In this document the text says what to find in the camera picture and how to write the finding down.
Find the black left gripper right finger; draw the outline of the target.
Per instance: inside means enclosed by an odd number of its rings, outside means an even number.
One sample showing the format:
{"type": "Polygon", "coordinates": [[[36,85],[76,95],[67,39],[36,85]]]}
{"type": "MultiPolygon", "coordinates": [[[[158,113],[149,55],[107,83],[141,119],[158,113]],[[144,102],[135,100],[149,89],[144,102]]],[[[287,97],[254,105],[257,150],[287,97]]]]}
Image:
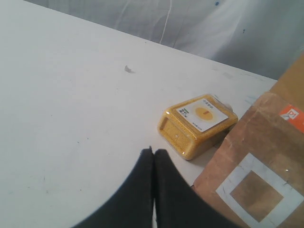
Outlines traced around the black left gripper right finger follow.
{"type": "Polygon", "coordinates": [[[157,227],[238,227],[196,194],[164,149],[158,149],[154,154],[154,181],[157,227]]]}

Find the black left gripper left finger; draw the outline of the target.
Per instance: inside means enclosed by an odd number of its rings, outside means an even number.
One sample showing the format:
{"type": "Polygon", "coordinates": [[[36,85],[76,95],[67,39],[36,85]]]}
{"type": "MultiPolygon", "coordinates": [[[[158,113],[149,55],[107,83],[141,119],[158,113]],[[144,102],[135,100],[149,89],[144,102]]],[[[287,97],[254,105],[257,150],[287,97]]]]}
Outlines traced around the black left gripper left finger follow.
{"type": "Polygon", "coordinates": [[[143,149],[119,189],[76,228],[151,228],[153,217],[153,168],[151,147],[143,149]]]}

